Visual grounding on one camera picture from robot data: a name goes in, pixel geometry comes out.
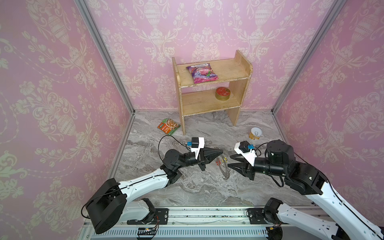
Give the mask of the purple snack bag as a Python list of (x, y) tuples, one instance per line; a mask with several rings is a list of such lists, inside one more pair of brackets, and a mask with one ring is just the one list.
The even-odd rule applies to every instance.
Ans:
[(191, 74), (194, 84), (213, 82), (219, 79), (209, 63), (187, 66), (186, 69)]

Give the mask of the round red-lid tin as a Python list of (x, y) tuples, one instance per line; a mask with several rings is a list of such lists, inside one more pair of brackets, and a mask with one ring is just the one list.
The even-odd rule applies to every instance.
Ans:
[(219, 87), (215, 91), (215, 97), (219, 101), (227, 101), (231, 96), (231, 90), (226, 87)]

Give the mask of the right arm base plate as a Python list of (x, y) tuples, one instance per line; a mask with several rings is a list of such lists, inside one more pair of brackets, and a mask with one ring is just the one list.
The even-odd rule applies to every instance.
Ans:
[(277, 217), (277, 211), (264, 210), (262, 208), (248, 208), (246, 210), (246, 216), (248, 217), (251, 225), (257, 224), (270, 224), (280, 226), (285, 224)]

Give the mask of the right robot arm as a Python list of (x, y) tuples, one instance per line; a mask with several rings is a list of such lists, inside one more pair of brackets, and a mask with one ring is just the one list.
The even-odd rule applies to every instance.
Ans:
[(324, 221), (300, 212), (276, 198), (270, 198), (263, 209), (268, 223), (295, 226), (322, 240), (382, 240), (384, 229), (379, 227), (345, 200), (330, 180), (316, 167), (298, 162), (292, 146), (282, 140), (266, 143), (265, 155), (257, 156), (257, 148), (243, 141), (236, 143), (234, 163), (229, 168), (253, 181), (257, 173), (279, 177), (279, 187), (288, 186), (306, 196), (332, 218)]

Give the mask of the wooden two-tier shelf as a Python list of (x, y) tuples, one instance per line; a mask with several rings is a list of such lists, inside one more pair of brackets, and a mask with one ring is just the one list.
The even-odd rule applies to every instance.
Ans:
[[(239, 50), (235, 57), (210, 61), (219, 79), (213, 82), (195, 84), (187, 70), (190, 64), (178, 64), (172, 58), (176, 93), (179, 102), (179, 116), (183, 134), (186, 134), (185, 118), (194, 115), (226, 111), (233, 126), (237, 125), (243, 102), (253, 74), (253, 64)], [(231, 94), (228, 100), (215, 97), (216, 88), (227, 87)]]

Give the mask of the green orange soup packet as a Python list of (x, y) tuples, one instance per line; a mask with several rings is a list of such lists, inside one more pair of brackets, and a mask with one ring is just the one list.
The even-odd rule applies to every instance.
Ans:
[(180, 128), (180, 124), (174, 120), (167, 118), (163, 119), (162, 122), (158, 125), (158, 129), (163, 131), (166, 135), (173, 135), (174, 132)]

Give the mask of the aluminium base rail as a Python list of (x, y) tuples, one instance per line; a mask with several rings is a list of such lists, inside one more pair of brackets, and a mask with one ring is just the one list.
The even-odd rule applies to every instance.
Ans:
[(96, 234), (86, 221), (80, 240), (266, 240), (276, 232), (284, 240), (315, 240), (311, 233), (287, 223), (251, 225), (246, 210), (258, 207), (163, 207), (169, 209), (166, 225), (128, 225), (117, 223)]

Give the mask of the metal ring plate with keyrings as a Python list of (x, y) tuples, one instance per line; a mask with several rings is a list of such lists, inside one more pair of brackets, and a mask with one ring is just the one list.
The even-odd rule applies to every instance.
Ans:
[(222, 155), (222, 162), (218, 167), (223, 175), (223, 180), (227, 181), (231, 176), (231, 170), (228, 167), (228, 159), (224, 155)]

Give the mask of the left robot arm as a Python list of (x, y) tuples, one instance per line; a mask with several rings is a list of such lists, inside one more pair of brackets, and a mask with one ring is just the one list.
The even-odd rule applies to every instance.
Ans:
[(96, 234), (108, 231), (119, 222), (152, 223), (156, 219), (156, 208), (144, 196), (174, 184), (182, 176), (181, 168), (199, 166), (204, 171), (222, 153), (208, 147), (185, 154), (168, 150), (163, 164), (150, 174), (129, 181), (106, 180), (82, 209), (87, 211)]

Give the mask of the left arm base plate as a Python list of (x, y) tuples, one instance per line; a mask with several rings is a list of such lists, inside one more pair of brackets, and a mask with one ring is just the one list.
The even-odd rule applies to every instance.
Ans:
[(150, 211), (143, 220), (129, 220), (128, 225), (166, 225), (168, 223), (169, 209), (158, 208)]

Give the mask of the small yellow pull-tab can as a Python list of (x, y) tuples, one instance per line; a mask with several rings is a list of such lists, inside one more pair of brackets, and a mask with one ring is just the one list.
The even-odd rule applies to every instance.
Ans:
[(249, 138), (251, 140), (259, 140), (262, 135), (263, 135), (262, 129), (260, 129), (258, 127), (253, 127), (253, 128), (251, 128), (251, 131), (249, 133)]

